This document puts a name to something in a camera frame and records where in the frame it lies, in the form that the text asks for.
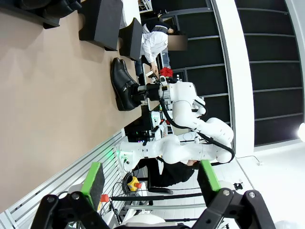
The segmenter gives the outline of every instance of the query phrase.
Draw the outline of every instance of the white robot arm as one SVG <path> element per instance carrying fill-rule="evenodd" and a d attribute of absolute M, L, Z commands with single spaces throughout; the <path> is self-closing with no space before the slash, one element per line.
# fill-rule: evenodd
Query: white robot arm
<path fill-rule="evenodd" d="M 187 143 L 180 145 L 179 138 L 169 135 L 158 141 L 147 143 L 122 142 L 117 151 L 121 166 L 125 171 L 131 171 L 143 158 L 162 156 L 168 164 L 183 160 L 214 160 L 227 163 L 232 159 L 231 148 L 233 140 L 232 129 L 217 118 L 210 118 L 207 122 L 198 118 L 206 113 L 205 101 L 197 96 L 193 83 L 177 82 L 167 84 L 163 81 L 160 86 L 159 97 L 161 101 L 173 103 L 173 120 L 175 125 L 190 128 L 198 134 L 212 138 L 214 144 L 204 145 Z"/>

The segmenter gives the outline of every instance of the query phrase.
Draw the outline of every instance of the bolt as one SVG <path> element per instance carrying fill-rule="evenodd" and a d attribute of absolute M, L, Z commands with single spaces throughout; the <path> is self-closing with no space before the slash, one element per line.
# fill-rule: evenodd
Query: bolt
<path fill-rule="evenodd" d="M 48 198 L 47 198 L 47 201 L 48 201 L 49 203 L 52 203 L 54 200 L 55 200 L 54 197 L 48 197 Z"/>
<path fill-rule="evenodd" d="M 223 194 L 224 194 L 225 196 L 228 196 L 228 195 L 230 195 L 230 192 L 229 192 L 228 190 L 225 190 L 225 191 L 223 192 Z"/>
<path fill-rule="evenodd" d="M 251 198 L 254 198 L 254 197 L 255 197 L 255 193 L 254 193 L 254 192 L 250 192 L 250 193 L 249 193 L 249 196 L 250 196 Z"/>
<path fill-rule="evenodd" d="M 78 195 L 76 193 L 72 194 L 72 199 L 79 199 L 79 198 L 80 198 L 80 195 Z"/>

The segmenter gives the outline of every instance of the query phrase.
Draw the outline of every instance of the green strip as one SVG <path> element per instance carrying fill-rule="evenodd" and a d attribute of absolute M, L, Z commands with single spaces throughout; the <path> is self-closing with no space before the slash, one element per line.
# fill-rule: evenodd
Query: green strip
<path fill-rule="evenodd" d="M 221 189 L 221 186 L 218 182 L 216 174 L 214 173 L 214 170 L 213 170 L 213 167 L 212 167 L 210 161 L 202 160 L 201 165 L 206 173 L 206 176 L 208 177 L 212 190 L 215 192 L 218 192 Z"/>
<path fill-rule="evenodd" d="M 93 162 L 91 164 L 88 175 L 86 176 L 84 184 L 82 185 L 81 188 L 81 192 L 89 199 L 89 202 L 91 203 L 92 206 L 93 206 L 93 201 L 90 195 L 90 190 L 95 180 L 96 173 L 99 171 L 100 166 L 101 166 L 100 162 Z"/>

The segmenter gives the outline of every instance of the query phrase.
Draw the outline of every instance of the white shirt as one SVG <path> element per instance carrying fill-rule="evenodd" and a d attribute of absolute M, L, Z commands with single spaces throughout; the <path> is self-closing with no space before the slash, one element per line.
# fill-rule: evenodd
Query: white shirt
<path fill-rule="evenodd" d="M 150 32 L 142 34 L 141 55 L 144 55 L 149 63 L 156 60 L 156 57 L 164 49 L 168 43 L 168 35 L 164 32 Z"/>

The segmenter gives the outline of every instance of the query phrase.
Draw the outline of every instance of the person's hand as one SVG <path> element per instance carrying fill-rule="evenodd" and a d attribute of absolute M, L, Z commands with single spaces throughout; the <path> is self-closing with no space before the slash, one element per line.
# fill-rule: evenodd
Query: person's hand
<path fill-rule="evenodd" d="M 186 164 L 187 164 L 188 166 L 192 166 L 192 165 L 194 165 L 196 162 L 197 162 L 197 161 L 195 161 L 195 160 L 189 160 Z"/>
<path fill-rule="evenodd" d="M 158 76 L 159 75 L 158 66 L 154 62 L 152 62 L 151 65 L 152 65 L 151 71 Z"/>

